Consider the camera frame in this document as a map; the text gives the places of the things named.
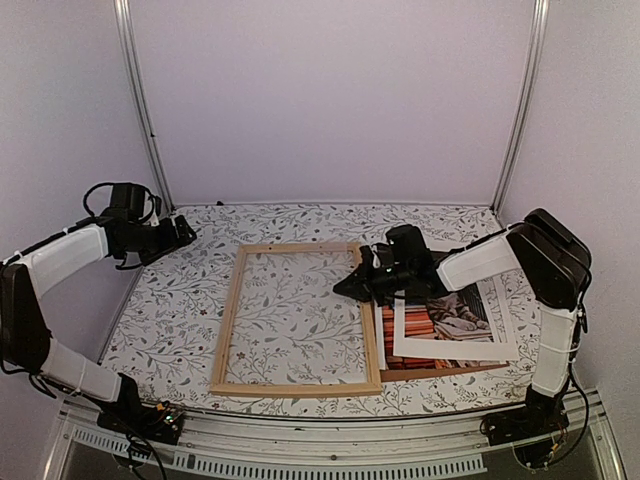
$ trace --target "table surface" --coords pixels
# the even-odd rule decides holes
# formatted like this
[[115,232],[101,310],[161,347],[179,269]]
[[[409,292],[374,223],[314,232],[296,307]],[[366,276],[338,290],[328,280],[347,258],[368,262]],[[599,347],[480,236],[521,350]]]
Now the table surface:
[[217,335],[240,244],[382,241],[412,223],[433,250],[499,229],[486,207],[423,205],[232,205],[183,207],[198,232],[190,246],[146,267],[102,364],[133,377],[148,400],[201,411],[290,417],[402,417],[460,412],[524,399],[535,368],[539,315],[521,271],[500,282],[520,359],[487,372],[383,384],[379,396],[328,399],[219,397],[208,392]]

